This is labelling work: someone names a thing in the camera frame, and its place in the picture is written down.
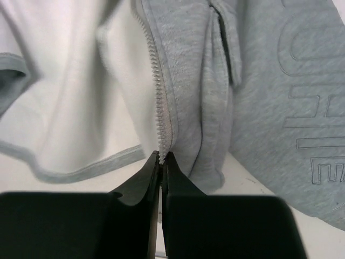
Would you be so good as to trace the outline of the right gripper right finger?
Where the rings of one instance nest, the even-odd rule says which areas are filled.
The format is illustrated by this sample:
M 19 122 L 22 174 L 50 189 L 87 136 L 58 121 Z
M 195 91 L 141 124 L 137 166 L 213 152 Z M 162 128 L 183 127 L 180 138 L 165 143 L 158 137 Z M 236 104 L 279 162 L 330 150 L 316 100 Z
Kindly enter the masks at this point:
M 293 214 L 279 197 L 206 195 L 172 153 L 163 165 L 163 234 L 169 258 L 306 258 Z

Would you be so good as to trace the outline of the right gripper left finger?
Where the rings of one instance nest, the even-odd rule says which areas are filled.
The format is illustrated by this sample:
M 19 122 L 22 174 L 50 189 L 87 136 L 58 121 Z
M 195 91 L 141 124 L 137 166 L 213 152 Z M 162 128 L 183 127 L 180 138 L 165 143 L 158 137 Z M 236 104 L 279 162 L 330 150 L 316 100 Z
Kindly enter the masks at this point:
M 154 258 L 159 161 L 108 193 L 1 195 L 1 258 Z

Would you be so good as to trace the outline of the grey zip-up jacket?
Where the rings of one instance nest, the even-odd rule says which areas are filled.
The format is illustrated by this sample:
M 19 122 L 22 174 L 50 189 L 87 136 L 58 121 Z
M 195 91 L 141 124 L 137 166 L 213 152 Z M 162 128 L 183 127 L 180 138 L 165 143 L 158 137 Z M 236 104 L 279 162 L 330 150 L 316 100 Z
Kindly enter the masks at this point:
M 1 173 L 68 184 L 158 151 L 211 193 L 231 153 L 344 229 L 332 1 L 1 1 Z

